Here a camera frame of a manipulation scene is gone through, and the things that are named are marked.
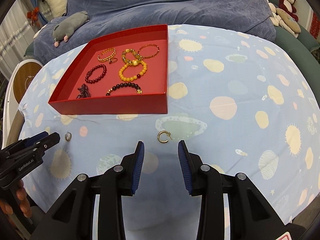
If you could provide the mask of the gold hoop earring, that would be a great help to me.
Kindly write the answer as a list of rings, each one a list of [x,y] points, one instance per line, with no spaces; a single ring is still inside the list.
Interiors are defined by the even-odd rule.
[[[157,134],[157,140],[161,143],[161,144],[166,144],[168,143],[170,140],[173,140],[171,133],[166,131],[166,130],[162,130]]]

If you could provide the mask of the gold bangle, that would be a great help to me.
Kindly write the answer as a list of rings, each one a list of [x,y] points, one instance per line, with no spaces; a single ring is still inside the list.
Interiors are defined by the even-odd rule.
[[[146,44],[139,48],[138,55],[142,59],[151,59],[156,57],[160,52],[160,48],[156,44]]]

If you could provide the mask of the white round wooden-top stool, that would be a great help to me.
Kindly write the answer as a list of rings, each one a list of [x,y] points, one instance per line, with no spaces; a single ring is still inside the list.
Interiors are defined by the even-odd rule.
[[[35,59],[20,62],[9,80],[4,99],[2,148],[7,146],[10,129],[15,120],[19,120],[18,106],[36,74],[43,67]]]

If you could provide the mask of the red cardboard box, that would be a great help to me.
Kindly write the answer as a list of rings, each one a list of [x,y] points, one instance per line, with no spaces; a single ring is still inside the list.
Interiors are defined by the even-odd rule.
[[[61,114],[166,114],[168,48],[166,24],[127,29],[90,41],[56,85],[48,103]],[[151,59],[140,47],[156,44]]]

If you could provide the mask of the grey mouse plush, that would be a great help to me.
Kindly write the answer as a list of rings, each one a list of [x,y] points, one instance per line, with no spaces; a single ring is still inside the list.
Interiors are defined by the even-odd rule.
[[[76,12],[65,18],[53,29],[54,47],[57,48],[61,41],[67,42],[74,32],[89,21],[86,11]]]

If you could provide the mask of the light blue patterned sheet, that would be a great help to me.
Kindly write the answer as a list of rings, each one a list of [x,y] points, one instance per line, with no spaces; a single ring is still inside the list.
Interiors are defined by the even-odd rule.
[[[80,53],[47,63],[20,103],[20,138],[71,134],[24,178],[47,211],[80,173],[103,174],[138,141],[145,157],[137,193],[123,199],[127,239],[194,239],[200,198],[185,189],[178,142],[221,173],[244,172],[285,222],[319,198],[319,106],[285,51],[255,36],[208,27],[169,27],[165,115],[61,115],[48,100]],[[173,140],[161,144],[166,130]]]

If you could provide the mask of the blue curtain with red bow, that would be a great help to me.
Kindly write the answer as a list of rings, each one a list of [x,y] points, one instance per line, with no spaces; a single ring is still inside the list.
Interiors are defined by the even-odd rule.
[[[32,9],[27,12],[27,18],[31,21],[32,26],[44,26],[48,23],[47,19],[40,12],[38,7],[38,0],[30,0]]]

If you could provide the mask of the beige plush toy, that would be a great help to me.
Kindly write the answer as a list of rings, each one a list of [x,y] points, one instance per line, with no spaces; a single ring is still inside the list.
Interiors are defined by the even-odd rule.
[[[274,4],[270,3],[269,0],[266,0],[271,11],[272,16],[270,16],[270,20],[273,25],[276,27],[282,27],[287,30],[290,34],[292,34],[295,38],[301,33],[301,28],[299,24],[292,18],[287,12],[283,9],[276,8]]]

